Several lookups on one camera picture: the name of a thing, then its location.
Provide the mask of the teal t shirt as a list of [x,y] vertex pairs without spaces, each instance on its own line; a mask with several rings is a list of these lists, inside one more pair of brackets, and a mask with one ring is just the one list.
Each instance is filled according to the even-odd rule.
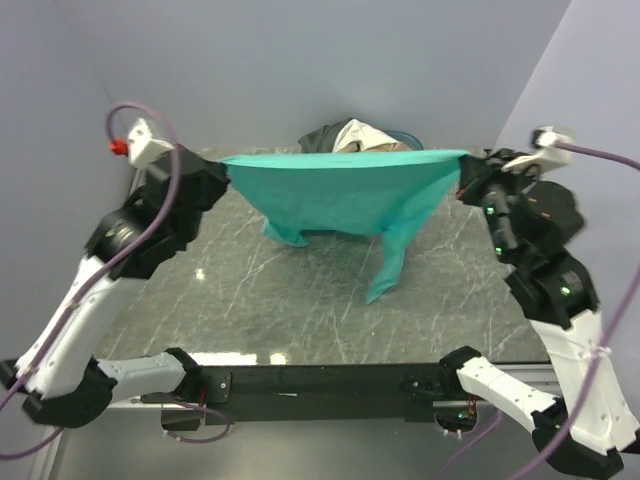
[[223,159],[232,188],[265,218],[264,236],[305,247],[308,232],[380,237],[372,303],[395,286],[405,250],[460,175],[465,151],[253,154]]

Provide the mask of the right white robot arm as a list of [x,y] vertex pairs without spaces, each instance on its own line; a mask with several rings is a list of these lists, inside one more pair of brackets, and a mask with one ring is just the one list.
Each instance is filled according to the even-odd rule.
[[457,196],[480,208],[510,293],[544,345],[560,389],[539,391],[471,347],[440,360],[439,387],[475,396],[519,423],[556,471],[609,479],[639,450],[639,423],[616,377],[599,300],[586,267],[567,250],[584,227],[574,194],[547,181],[549,156],[500,150],[459,161]]

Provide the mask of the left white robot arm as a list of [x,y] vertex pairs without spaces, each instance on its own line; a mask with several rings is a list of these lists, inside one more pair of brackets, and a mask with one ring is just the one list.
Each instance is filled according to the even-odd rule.
[[144,231],[169,191],[171,155],[153,161],[146,179],[106,214],[90,236],[72,286],[34,345],[1,363],[1,383],[24,394],[23,411],[36,424],[79,428],[122,400],[158,394],[179,402],[204,399],[201,366],[183,349],[109,361],[97,344],[157,268],[185,251],[202,216],[226,193],[226,168],[179,147],[178,189],[166,217]]

